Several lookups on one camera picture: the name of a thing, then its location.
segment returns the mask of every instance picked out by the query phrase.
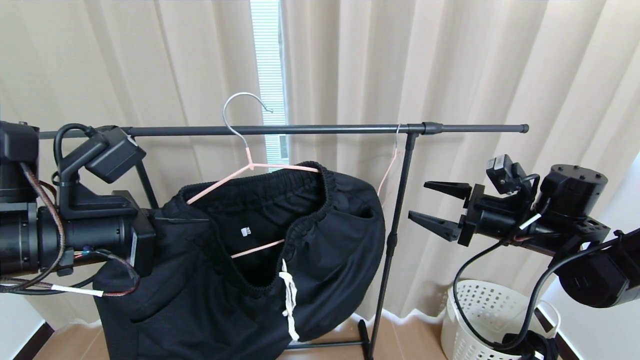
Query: perforated basket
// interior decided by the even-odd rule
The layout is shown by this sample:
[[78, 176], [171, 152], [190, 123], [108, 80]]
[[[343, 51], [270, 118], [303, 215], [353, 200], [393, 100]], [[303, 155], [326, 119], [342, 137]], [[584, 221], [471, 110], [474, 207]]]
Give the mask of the perforated basket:
[[[442, 324], [440, 342], [449, 360], [518, 360], [520, 356], [504, 354], [490, 349], [479, 341], [460, 318], [453, 301], [453, 288], [447, 292], [447, 309]], [[520, 332], [529, 299], [517, 291], [490, 282], [465, 280], [458, 283], [458, 299], [474, 329], [490, 341], [502, 342], [505, 334]], [[544, 335], [556, 336], [560, 326], [560, 314], [549, 303], [545, 313], [552, 317], [556, 326], [545, 332], [540, 322], [531, 320], [529, 330]]]

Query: white drawstring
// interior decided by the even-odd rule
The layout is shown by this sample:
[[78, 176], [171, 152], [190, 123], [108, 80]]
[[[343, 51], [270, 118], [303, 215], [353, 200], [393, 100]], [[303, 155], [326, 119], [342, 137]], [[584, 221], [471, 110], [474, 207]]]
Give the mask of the white drawstring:
[[293, 341], [297, 341], [300, 339], [300, 335], [296, 332], [296, 322], [293, 319], [293, 309], [296, 307], [296, 295], [298, 294], [298, 289], [296, 289], [296, 283], [293, 282], [293, 276], [287, 272], [287, 264], [282, 260], [282, 271], [279, 273], [279, 276], [284, 280], [285, 287], [285, 307], [287, 308], [285, 311], [282, 311], [282, 316], [287, 317], [287, 322], [289, 323], [289, 335], [293, 339]]

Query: dark baseboard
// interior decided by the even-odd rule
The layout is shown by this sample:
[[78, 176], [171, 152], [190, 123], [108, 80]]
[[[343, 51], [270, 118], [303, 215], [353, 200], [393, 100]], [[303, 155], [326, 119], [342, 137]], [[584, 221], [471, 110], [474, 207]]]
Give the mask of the dark baseboard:
[[[553, 328], [551, 322], [542, 314], [542, 312], [536, 309], [534, 314], [536, 315], [538, 321], [540, 321], [540, 324], [545, 329], [545, 331], [549, 331], [551, 330], [551, 328]], [[556, 343], [558, 344], [560, 357], [562, 357], [562, 360], [580, 360], [578, 355], [573, 352], [573, 349], [571, 349], [566, 339], [562, 335], [560, 335], [559, 332], [556, 335]]]
[[48, 323], [42, 326], [34, 333], [34, 335], [22, 347], [22, 350], [13, 358], [13, 360], [32, 360], [36, 354], [44, 346], [47, 340], [53, 335], [53, 329]]

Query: black pants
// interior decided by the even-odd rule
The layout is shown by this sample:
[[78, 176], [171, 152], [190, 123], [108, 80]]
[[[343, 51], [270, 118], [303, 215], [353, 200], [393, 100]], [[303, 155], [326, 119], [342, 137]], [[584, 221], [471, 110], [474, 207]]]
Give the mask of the black pants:
[[[361, 303], [384, 248], [374, 188], [307, 162], [234, 179], [188, 206], [210, 183], [186, 186], [152, 212], [153, 273], [132, 294], [95, 298], [112, 359], [275, 359], [291, 341], [282, 261], [298, 289], [300, 341], [318, 338]], [[237, 259], [230, 255], [284, 239]], [[126, 289], [106, 263], [94, 288]]]

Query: clothing rail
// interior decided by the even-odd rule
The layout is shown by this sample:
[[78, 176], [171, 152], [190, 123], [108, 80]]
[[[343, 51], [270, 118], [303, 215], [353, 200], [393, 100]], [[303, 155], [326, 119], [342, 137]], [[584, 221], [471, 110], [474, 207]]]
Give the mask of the clothing rail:
[[[171, 126], [171, 127], [123, 127], [131, 137], [142, 136], [205, 136], [205, 135], [233, 135], [225, 126]], [[373, 352], [376, 345], [376, 338], [380, 329], [380, 316], [384, 305], [387, 283], [391, 271], [391, 260], [394, 256], [398, 241], [398, 224], [404, 201], [404, 193], [409, 178], [409, 167], [411, 165], [413, 148], [415, 141], [420, 135], [435, 135], [440, 133], [526, 133], [529, 125], [445, 125], [436, 122], [423, 122], [420, 124], [382, 124], [382, 125], [284, 125], [284, 126], [234, 126], [234, 129], [242, 135], [321, 135], [321, 134], [407, 134], [405, 152], [398, 186], [396, 208], [391, 223], [391, 229], [387, 236], [387, 253], [385, 254], [385, 264], [382, 271], [380, 292], [378, 295], [378, 305], [376, 306], [376, 316], [374, 318], [371, 338], [367, 332], [364, 320], [358, 323], [360, 340], [358, 341], [337, 341], [331, 343], [304, 343], [289, 345], [289, 349], [316, 348], [316, 347], [336, 347], [361, 345], [365, 360], [373, 360]], [[41, 139], [53, 139], [55, 131], [44, 131], [40, 133]], [[65, 138], [81, 138], [84, 134], [81, 131], [68, 131]], [[158, 208], [156, 196], [149, 181], [149, 176], [142, 161], [136, 165], [136, 171], [145, 191], [145, 195], [152, 208]]]

